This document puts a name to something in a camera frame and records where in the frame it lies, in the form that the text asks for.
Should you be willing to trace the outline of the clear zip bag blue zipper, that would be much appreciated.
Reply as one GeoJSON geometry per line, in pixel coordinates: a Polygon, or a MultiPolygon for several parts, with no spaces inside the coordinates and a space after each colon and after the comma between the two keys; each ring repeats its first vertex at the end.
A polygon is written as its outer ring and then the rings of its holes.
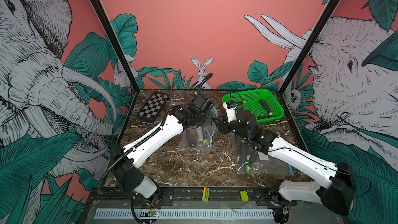
{"type": "MultiPolygon", "coordinates": [[[[237,138],[235,135],[233,135],[232,137],[233,167],[237,172],[237,164],[235,162],[235,157],[234,157],[235,154],[234,144],[236,141],[242,141],[242,140],[241,138],[237,138]]],[[[266,156],[258,151],[257,153],[258,153],[258,158],[255,162],[255,165],[247,174],[271,174],[271,175],[281,175],[281,176],[294,176],[291,165],[288,165],[287,163],[279,159],[266,156]]]]}

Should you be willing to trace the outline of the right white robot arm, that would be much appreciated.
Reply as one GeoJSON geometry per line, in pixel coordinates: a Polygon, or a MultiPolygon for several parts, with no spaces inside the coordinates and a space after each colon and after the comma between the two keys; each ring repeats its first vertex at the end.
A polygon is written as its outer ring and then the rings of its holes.
{"type": "Polygon", "coordinates": [[[334,164],[295,147],[276,133],[260,128],[256,117],[248,110],[239,110],[235,117],[234,120],[214,118],[213,121],[221,133],[235,134],[237,140],[255,151],[295,167],[317,183],[316,187],[304,188],[304,182],[290,186],[285,181],[279,187],[279,194],[284,199],[314,201],[336,214],[349,214],[356,192],[350,165],[334,164]]]}

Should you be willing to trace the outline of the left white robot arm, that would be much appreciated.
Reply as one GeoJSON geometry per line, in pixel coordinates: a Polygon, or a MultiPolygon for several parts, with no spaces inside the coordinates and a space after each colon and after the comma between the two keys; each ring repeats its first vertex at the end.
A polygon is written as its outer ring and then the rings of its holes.
{"type": "Polygon", "coordinates": [[[113,173],[121,189],[157,201],[160,197],[159,186],[140,167],[167,141],[186,129],[212,124],[212,108],[212,100],[197,93],[188,103],[170,106],[162,122],[138,140],[123,148],[112,148],[109,171],[113,173]]]}

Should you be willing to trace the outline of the eggplant in basket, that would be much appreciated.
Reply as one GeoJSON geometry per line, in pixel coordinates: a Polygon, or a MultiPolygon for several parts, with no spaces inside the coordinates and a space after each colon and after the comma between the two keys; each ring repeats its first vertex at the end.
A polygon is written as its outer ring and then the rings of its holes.
{"type": "Polygon", "coordinates": [[[272,113],[272,111],[271,111],[271,108],[270,108],[269,105],[267,104],[267,102],[266,102],[265,100],[260,100],[260,104],[261,104],[261,106],[262,106],[262,107],[266,110],[266,112],[267,112],[266,118],[273,117],[273,113],[272,113]]]}

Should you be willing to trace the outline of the green plastic basket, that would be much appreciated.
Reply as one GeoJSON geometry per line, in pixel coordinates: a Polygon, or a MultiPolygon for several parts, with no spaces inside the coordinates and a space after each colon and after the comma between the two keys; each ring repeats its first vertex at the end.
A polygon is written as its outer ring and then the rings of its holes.
{"type": "Polygon", "coordinates": [[[222,103],[229,122],[236,120],[236,114],[241,109],[252,113],[259,124],[281,119],[285,115],[276,97],[266,89],[228,93],[223,96],[222,103]]]}

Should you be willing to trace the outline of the black white checkerboard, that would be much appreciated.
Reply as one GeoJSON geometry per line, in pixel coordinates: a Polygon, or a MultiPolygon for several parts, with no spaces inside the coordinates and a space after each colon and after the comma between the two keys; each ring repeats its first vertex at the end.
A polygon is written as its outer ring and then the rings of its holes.
{"type": "Polygon", "coordinates": [[[143,122],[154,123],[165,107],[169,95],[154,92],[138,113],[138,119],[143,122]]]}

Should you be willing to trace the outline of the green small block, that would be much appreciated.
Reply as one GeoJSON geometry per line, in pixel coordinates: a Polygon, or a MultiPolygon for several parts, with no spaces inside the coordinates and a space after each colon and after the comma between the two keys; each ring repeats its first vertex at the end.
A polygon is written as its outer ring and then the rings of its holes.
{"type": "Polygon", "coordinates": [[[240,198],[242,202],[249,201],[248,193],[245,190],[240,191],[240,198]]]}

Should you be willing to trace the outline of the striped colour block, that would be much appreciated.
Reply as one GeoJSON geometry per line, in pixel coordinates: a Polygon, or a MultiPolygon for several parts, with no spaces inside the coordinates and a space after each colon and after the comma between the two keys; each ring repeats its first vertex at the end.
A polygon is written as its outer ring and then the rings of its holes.
{"type": "Polygon", "coordinates": [[[208,202],[208,200],[209,200],[209,193],[210,193],[210,189],[209,189],[208,187],[204,187],[204,188],[203,188],[202,201],[208,202]]]}

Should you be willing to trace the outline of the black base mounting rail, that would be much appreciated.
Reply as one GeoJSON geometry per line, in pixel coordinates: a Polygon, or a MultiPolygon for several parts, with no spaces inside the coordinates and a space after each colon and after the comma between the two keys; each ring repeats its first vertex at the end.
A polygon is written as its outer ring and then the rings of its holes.
{"type": "MultiPolygon", "coordinates": [[[[246,192],[249,202],[254,202],[256,206],[266,206],[269,208],[282,208],[283,206],[296,206],[296,201],[286,200],[277,202],[276,197],[272,197],[271,189],[268,187],[208,187],[208,203],[219,203],[222,201],[232,201],[242,203],[241,192],[246,192]]],[[[161,187],[161,202],[158,206],[171,206],[178,201],[204,202],[204,187],[161,187]]],[[[90,192],[89,203],[95,200],[126,200],[130,202],[132,194],[130,192],[114,191],[100,195],[96,191],[90,192]]]]}

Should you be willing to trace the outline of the white perforated rail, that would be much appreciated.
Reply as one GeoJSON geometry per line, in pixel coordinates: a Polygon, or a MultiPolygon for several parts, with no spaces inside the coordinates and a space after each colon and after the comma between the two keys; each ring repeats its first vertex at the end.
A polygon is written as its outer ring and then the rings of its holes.
{"type": "MultiPolygon", "coordinates": [[[[271,209],[229,209],[229,208],[159,208],[136,209],[135,215],[141,219],[274,219],[271,209]]],[[[94,219],[133,219],[130,209],[98,208],[94,219]]]]}

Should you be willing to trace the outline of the right black frame post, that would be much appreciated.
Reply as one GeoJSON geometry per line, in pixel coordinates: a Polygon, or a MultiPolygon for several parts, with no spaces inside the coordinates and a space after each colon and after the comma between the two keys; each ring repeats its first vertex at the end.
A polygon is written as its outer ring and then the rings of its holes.
{"type": "Polygon", "coordinates": [[[336,7],[338,6],[341,0],[328,0],[320,18],[318,19],[316,25],[313,28],[308,40],[306,41],[304,47],[301,49],[297,59],[295,60],[286,80],[284,81],[283,85],[279,88],[279,93],[284,94],[289,84],[294,78],[294,75],[297,73],[298,69],[300,68],[301,64],[303,63],[304,59],[309,54],[310,49],[314,45],[315,41],[317,40],[318,36],[322,33],[325,25],[327,24],[329,18],[335,11],[336,7]]]}

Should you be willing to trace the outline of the black frame post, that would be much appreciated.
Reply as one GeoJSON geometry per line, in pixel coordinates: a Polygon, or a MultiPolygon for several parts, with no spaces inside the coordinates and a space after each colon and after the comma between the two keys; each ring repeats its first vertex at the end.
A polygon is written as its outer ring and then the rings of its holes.
{"type": "Polygon", "coordinates": [[[115,51],[119,61],[121,62],[122,67],[124,68],[124,71],[130,81],[130,84],[132,85],[133,91],[135,93],[139,93],[140,88],[131,72],[131,67],[126,60],[123,49],[120,45],[120,42],[117,38],[117,35],[114,31],[114,28],[109,20],[109,17],[104,9],[101,0],[90,0],[90,3],[94,8],[97,17],[99,18],[99,21],[101,22],[101,25],[105,31],[108,40],[111,43],[113,50],[115,51]]]}
{"type": "Polygon", "coordinates": [[[338,6],[341,0],[328,0],[320,18],[318,19],[316,25],[313,28],[308,40],[306,41],[304,47],[301,49],[297,59],[295,60],[286,80],[284,81],[283,85],[279,88],[279,93],[284,94],[289,84],[294,78],[294,75],[297,73],[298,69],[300,68],[301,64],[303,63],[304,59],[309,54],[310,49],[314,45],[315,41],[317,40],[318,36],[322,33],[325,25],[327,24],[329,18],[335,11],[336,7],[338,6]]]}

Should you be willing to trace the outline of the left black frame post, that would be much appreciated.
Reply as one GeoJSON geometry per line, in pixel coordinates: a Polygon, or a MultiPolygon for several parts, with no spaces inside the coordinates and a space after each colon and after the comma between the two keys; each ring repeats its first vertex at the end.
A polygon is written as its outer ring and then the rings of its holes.
{"type": "Polygon", "coordinates": [[[90,3],[94,8],[97,17],[99,18],[99,21],[101,22],[101,25],[105,31],[108,40],[111,43],[113,50],[115,51],[119,61],[121,62],[122,67],[124,68],[124,71],[130,81],[130,84],[132,85],[133,91],[135,93],[139,93],[140,88],[131,72],[131,67],[126,60],[123,49],[120,45],[120,42],[117,38],[117,35],[114,31],[114,28],[109,20],[109,17],[104,9],[101,0],[90,0],[90,3]]]}

